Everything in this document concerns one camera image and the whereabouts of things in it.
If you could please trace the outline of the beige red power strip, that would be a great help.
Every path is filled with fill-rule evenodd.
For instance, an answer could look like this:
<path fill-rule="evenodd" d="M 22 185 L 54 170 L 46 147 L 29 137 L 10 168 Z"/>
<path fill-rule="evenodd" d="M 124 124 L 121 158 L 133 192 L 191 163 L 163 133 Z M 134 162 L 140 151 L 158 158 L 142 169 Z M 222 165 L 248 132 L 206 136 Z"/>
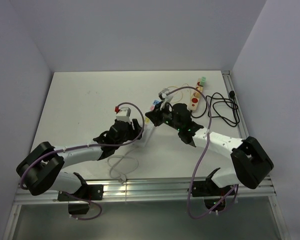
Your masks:
<path fill-rule="evenodd" d="M 190 95 L 190 101 L 189 101 L 189 104 L 188 104 L 188 107 L 187 107 L 189 111 L 195 111 L 197 109 L 200 98 L 201 98 L 201 93 L 203 92 L 205 82 L 206 82 L 205 77 L 199 78 L 197 80 L 195 88 L 198 91 L 193 90 L 191 95 Z"/>

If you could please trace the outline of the white multicolour power strip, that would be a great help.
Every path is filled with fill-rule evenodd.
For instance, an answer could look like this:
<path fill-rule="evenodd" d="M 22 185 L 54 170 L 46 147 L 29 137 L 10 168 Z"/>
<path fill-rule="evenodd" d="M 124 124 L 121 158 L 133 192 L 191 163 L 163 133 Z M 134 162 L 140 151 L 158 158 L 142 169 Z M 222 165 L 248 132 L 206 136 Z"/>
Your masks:
<path fill-rule="evenodd" d="M 150 140 L 150 137 L 155 129 L 154 124 L 151 122 L 151 120 L 148 117 L 144 117 L 144 130 L 141 136 L 141 139 L 136 140 L 133 145 L 139 147 L 139 148 L 144 148 L 148 141 Z"/>

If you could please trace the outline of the green usb charger plug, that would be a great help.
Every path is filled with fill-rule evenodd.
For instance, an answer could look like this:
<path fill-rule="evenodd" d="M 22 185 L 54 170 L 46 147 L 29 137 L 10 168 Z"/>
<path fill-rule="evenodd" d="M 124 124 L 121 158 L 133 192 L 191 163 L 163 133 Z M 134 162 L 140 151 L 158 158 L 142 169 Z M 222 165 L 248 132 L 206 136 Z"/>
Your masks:
<path fill-rule="evenodd" d="M 199 82 L 199 85 L 203 87 L 203 86 L 205 85 L 205 83 L 206 83 L 206 80 L 207 80 L 206 77 L 204 77 L 204 76 L 201 77 L 200 82 Z"/>

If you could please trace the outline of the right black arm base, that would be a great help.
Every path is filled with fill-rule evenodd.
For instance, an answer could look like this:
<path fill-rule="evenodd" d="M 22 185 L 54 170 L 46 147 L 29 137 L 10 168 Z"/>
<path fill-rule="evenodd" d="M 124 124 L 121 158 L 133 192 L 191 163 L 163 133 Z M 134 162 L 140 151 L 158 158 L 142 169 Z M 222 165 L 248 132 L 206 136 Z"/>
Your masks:
<path fill-rule="evenodd" d="M 236 196 L 237 189 L 236 187 L 232 189 L 233 187 L 233 185 L 228 185 L 219 188 L 210 180 L 195 180 L 192 184 L 190 196 L 193 198 L 203 198 L 205 207 L 210 209 L 228 192 L 230 192 L 229 196 Z"/>

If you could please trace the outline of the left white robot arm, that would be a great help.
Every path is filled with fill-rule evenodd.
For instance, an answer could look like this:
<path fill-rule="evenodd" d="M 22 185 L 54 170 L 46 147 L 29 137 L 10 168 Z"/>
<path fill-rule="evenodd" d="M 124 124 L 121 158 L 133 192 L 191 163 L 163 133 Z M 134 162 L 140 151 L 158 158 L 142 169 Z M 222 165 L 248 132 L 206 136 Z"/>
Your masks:
<path fill-rule="evenodd" d="M 119 147 L 141 139 L 144 127 L 135 118 L 131 122 L 115 120 L 109 130 L 93 139 L 93 143 L 58 149 L 48 141 L 42 142 L 16 168 L 20 188 L 33 196 L 55 190 L 81 200 L 89 192 L 86 180 L 77 172 L 63 172 L 62 169 L 112 156 Z"/>

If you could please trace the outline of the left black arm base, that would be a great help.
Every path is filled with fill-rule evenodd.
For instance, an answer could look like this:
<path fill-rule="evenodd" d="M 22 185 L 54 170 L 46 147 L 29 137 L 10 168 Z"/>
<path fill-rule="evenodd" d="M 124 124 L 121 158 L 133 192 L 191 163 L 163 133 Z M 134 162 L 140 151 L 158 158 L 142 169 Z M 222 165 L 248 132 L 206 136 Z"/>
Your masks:
<path fill-rule="evenodd" d="M 82 186 L 75 193 L 60 191 L 57 196 L 58 202 L 68 202 L 68 213 L 72 218 L 87 221 L 98 218 L 103 209 L 97 201 L 103 199 L 104 186 L 102 184 L 88 184 Z M 95 216 L 82 217 L 86 215 L 92 207 L 97 207 L 99 212 Z"/>

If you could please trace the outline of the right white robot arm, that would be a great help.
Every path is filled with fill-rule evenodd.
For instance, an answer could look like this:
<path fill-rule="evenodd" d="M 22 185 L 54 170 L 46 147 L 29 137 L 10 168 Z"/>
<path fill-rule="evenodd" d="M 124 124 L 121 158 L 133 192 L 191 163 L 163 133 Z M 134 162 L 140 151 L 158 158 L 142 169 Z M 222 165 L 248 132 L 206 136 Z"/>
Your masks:
<path fill-rule="evenodd" d="M 156 127 L 166 124 L 177 130 L 178 137 L 185 144 L 202 147 L 231 160 L 231 167 L 217 167 L 206 177 L 206 189 L 212 195 L 219 194 L 224 187 L 238 184 L 255 189 L 274 168 L 256 138 L 234 138 L 210 131 L 192 120 L 184 103 L 169 107 L 160 102 L 145 115 Z"/>

